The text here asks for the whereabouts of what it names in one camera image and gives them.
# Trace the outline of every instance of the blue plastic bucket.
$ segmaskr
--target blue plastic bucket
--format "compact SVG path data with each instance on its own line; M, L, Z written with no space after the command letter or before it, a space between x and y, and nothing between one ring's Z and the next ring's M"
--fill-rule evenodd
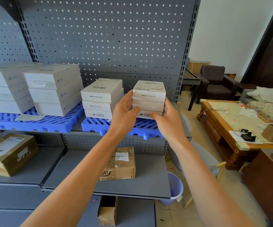
M165 206L172 204L177 198L179 198L183 194L184 190L182 181L174 173L168 172L168 180L171 198L160 200L160 202Z

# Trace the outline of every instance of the power strip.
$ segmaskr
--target power strip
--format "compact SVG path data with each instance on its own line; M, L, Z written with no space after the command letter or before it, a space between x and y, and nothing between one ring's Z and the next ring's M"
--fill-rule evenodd
M212 110L215 110L215 111L226 111L227 108L226 107L214 107L214 106L212 106Z

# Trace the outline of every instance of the brown leather armchair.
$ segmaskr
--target brown leather armchair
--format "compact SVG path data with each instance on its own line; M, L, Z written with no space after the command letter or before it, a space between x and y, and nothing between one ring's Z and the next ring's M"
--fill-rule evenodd
M202 82L196 103L199 103L200 99L232 100L240 84L225 75L224 66L203 65L198 76Z

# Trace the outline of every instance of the person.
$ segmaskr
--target person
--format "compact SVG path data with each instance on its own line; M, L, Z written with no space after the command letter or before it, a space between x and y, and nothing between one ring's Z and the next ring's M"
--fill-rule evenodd
M108 132L61 184L23 222L28 226L77 226L112 152L133 128L139 107L132 107L132 90L116 105ZM205 226L254 226L216 181L186 138L179 114L165 100L163 116L151 112L161 134L175 151L196 208Z

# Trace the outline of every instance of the door frame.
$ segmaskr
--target door frame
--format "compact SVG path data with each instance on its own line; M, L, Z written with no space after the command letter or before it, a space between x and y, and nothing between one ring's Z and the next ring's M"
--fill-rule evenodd
M248 68L245 71L245 74L243 78L241 79L241 83L248 84L251 80L252 75L254 74L261 58L263 57L266 49L268 48L271 40L273 39L273 16L271 17L271 20L260 39L260 42L255 50L254 55L252 56L252 59L248 65Z

